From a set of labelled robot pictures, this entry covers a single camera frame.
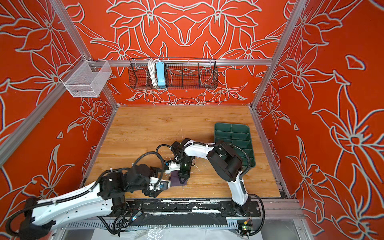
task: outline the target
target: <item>white mesh basket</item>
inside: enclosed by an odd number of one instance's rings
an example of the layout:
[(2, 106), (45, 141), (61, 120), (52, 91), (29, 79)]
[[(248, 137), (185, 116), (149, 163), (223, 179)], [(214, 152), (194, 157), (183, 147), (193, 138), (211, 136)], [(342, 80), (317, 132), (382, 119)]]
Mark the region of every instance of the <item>white mesh basket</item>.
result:
[(108, 61), (99, 72), (93, 72), (86, 61), (79, 64), (79, 68), (63, 82), (65, 88), (73, 97), (98, 97), (112, 73)]

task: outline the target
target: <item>floral pattern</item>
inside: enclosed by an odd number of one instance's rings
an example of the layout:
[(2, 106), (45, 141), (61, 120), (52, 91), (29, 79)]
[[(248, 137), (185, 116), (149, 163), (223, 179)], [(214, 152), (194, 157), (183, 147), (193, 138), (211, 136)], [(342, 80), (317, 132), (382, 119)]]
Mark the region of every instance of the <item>floral pattern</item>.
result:
[(374, 65), (384, 52), (371, 24), (382, 13), (377, 1), (307, 1), (258, 89), (255, 111), (316, 239), (384, 235), (384, 105)]
[(0, 9), (0, 39), (6, 46), (2, 54), (12, 56), (1, 62), (1, 144), (80, 54), (48, 1), (8, 1), (0, 3)]
[[(267, 2), (118, 0), (91, 4), (63, 0), (87, 48), (98, 60), (168, 56), (271, 58), (295, 2), (279, 0), (274, 6)], [(105, 21), (95, 21), (99, 17)], [(108, 86), (123, 105), (249, 104), (261, 81), (257, 75), (264, 69), (218, 69), (219, 81), (225, 84), (219, 84), (216, 91), (132, 89), (128, 67), (113, 67), (117, 78)]]
[[(80, 53), (46, 0), (2, 1), (0, 42), (2, 144), (60, 84)], [(1, 167), (0, 239), (13, 239), (5, 232), (5, 223), (28, 197), (46, 199), (78, 188), (81, 173), (89, 166), (84, 160), (93, 156), (89, 151), (98, 144), (112, 111), (103, 93), (93, 99), (73, 98), (68, 92), (61, 96)], [(82, 117), (84, 123), (90, 122), (85, 135), (72, 123)], [(71, 123), (71, 131), (65, 131)], [(20, 220), (16, 218), (14, 228)]]

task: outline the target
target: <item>black mounting plate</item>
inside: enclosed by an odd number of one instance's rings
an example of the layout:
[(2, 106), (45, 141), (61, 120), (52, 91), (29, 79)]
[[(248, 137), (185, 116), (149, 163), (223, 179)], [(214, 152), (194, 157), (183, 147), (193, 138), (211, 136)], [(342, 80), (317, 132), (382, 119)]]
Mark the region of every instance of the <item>black mounting plate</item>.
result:
[[(235, 209), (233, 208), (232, 201), (221, 201), (220, 202), (221, 215), (223, 217), (239, 217)], [(246, 214), (244, 217), (260, 217), (261, 212), (259, 204), (257, 201), (251, 201), (249, 204), (249, 214)]]

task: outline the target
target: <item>white cable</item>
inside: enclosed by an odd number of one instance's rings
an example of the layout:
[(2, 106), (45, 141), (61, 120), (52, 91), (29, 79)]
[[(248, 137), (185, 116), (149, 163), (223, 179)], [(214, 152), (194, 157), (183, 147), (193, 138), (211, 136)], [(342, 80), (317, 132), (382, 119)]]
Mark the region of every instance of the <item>white cable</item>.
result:
[(151, 76), (153, 86), (157, 86), (157, 79), (155, 76), (155, 61), (161, 62), (159, 59), (148, 60), (148, 71), (149, 75)]

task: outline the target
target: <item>blue power strip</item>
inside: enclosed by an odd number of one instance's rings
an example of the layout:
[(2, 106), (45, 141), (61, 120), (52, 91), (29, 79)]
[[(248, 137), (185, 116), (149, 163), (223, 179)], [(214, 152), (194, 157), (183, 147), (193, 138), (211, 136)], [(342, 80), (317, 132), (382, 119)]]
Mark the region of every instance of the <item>blue power strip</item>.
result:
[(164, 63), (161, 63), (161, 62), (156, 63), (156, 72), (157, 72), (157, 84), (159, 86), (164, 86), (165, 88), (166, 80), (164, 76)]

